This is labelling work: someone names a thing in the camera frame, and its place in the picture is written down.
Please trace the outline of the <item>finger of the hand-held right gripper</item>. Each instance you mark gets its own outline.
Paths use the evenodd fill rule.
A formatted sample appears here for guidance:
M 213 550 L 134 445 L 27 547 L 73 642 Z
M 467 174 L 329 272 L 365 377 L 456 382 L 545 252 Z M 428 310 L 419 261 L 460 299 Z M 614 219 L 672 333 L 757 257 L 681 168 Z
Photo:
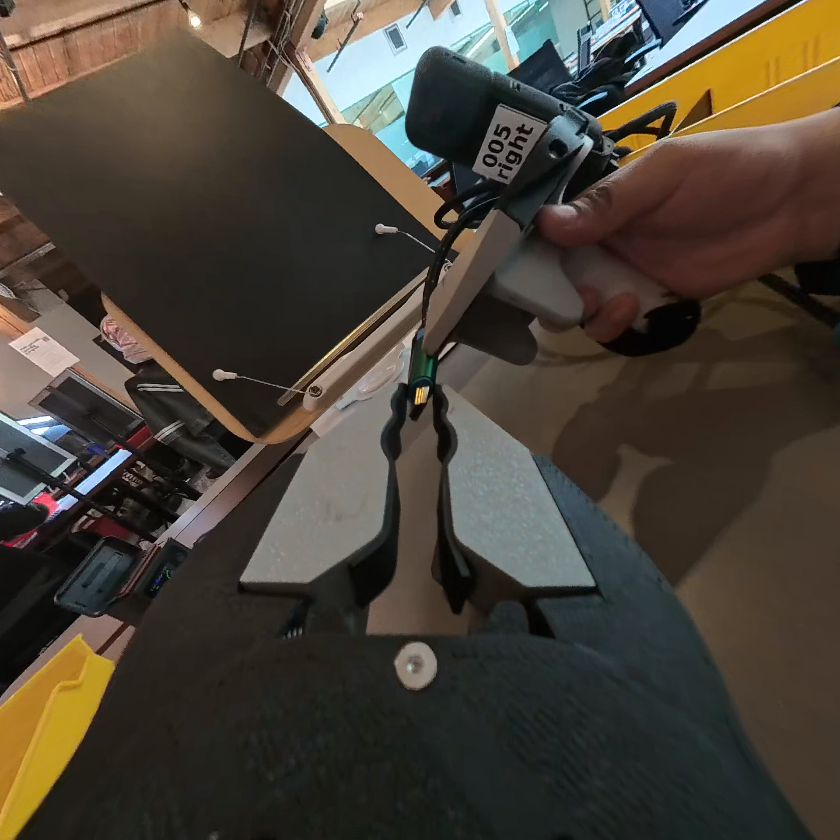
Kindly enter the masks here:
M 432 293 L 423 342 L 427 354 L 439 355 L 452 343 L 452 331 L 482 291 L 498 298 L 488 291 L 490 280 L 521 237 L 520 226 L 508 215 L 489 212 Z
M 451 341 L 509 364 L 529 365 L 539 349 L 531 330 L 535 321 L 531 313 L 482 291 L 451 332 Z

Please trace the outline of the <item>person's right hand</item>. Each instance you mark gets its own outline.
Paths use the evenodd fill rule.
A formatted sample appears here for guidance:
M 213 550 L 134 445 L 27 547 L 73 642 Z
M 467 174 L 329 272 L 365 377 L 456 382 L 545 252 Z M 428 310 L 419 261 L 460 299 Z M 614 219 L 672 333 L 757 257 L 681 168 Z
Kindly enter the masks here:
M 599 245 L 680 300 L 703 301 L 793 267 L 838 284 L 839 111 L 655 143 L 537 229 Z

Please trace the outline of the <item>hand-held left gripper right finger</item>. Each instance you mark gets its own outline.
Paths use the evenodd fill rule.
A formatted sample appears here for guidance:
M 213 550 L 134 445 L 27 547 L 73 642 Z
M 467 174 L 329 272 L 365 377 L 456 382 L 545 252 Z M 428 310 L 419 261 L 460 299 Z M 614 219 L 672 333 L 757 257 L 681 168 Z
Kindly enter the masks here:
M 590 594 L 595 578 L 532 453 L 448 386 L 433 400 L 436 580 L 455 614 Z

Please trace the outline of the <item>thin black cable green plugs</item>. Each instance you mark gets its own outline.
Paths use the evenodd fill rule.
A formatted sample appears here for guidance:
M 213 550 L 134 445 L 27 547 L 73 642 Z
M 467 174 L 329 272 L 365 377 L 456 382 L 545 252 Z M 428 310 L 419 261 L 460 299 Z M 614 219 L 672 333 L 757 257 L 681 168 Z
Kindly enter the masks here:
M 444 200 L 436 211 L 434 223 L 444 230 L 444 236 L 437 246 L 424 283 L 421 307 L 421 322 L 411 346 L 409 360 L 407 397 L 408 416 L 417 420 L 436 386 L 438 356 L 429 355 L 424 349 L 425 331 L 429 302 L 438 282 L 444 276 L 445 262 L 457 237 L 467 229 L 477 229 L 488 215 L 501 192 L 501 187 L 486 178 L 479 178 L 474 185 Z

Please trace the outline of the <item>white paper notice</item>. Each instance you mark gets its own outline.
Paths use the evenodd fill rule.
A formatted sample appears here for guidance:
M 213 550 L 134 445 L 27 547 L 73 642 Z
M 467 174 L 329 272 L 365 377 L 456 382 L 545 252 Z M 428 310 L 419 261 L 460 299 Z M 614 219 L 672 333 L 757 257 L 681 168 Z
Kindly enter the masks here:
M 48 374 L 51 380 L 80 362 L 74 353 L 37 327 L 22 333 L 8 346 Z

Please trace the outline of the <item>black power bank with display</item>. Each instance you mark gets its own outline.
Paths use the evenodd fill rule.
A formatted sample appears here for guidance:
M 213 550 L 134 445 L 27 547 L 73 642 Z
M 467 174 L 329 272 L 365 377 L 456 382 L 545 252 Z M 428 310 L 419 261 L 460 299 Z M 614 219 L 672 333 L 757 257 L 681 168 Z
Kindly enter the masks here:
M 110 616 L 136 627 L 190 552 L 173 539 L 143 550 L 104 537 L 60 586 L 54 604 L 79 616 Z

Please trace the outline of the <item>wooden board with black panel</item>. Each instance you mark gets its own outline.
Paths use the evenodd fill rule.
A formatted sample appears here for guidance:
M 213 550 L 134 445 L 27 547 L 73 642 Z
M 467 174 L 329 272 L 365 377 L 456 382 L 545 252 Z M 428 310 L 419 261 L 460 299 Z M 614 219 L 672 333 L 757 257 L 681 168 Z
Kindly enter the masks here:
M 302 388 L 423 278 L 442 198 L 374 135 L 321 129 L 199 38 L 2 111 L 2 193 L 232 432 L 282 439 Z

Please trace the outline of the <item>black mesh office chair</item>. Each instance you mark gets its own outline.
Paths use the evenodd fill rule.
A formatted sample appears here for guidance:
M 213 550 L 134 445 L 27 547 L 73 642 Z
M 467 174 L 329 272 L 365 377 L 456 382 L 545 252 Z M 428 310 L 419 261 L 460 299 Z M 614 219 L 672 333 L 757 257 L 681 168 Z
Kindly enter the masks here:
M 573 74 L 549 38 L 507 75 L 544 93 L 551 93 L 553 89 L 574 80 Z
M 634 30 L 612 38 L 595 55 L 585 73 L 574 80 L 565 100 L 593 117 L 620 105 L 625 88 L 650 52 L 662 45 L 660 38 L 644 43 Z

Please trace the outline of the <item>yellow plastic bin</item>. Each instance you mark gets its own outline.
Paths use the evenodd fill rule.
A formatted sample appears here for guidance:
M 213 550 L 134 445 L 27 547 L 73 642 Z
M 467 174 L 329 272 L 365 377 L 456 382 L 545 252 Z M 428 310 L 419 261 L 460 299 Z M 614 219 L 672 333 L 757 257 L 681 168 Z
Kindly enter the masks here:
M 21 832 L 85 737 L 114 663 L 73 637 L 1 706 L 1 838 Z
M 839 4 L 800 2 L 599 118 L 616 130 L 674 102 L 670 135 L 755 128 L 839 102 Z

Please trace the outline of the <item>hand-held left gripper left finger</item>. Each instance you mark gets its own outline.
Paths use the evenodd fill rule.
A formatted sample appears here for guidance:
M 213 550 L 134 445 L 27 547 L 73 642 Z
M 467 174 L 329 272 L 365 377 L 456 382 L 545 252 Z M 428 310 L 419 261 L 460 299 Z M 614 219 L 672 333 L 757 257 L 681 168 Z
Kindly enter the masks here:
M 312 444 L 239 578 L 244 592 L 366 607 L 391 583 L 401 504 L 403 386 Z

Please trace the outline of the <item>grey framed dark panel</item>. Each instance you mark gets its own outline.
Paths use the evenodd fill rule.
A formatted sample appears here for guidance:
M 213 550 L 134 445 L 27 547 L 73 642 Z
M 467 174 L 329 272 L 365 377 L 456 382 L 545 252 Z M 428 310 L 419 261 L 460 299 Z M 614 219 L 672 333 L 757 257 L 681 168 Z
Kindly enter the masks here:
M 1 413 L 1 498 L 27 505 L 59 488 L 77 457 Z
M 28 405 L 100 445 L 130 438 L 145 425 L 134 409 L 71 370 L 59 374 Z

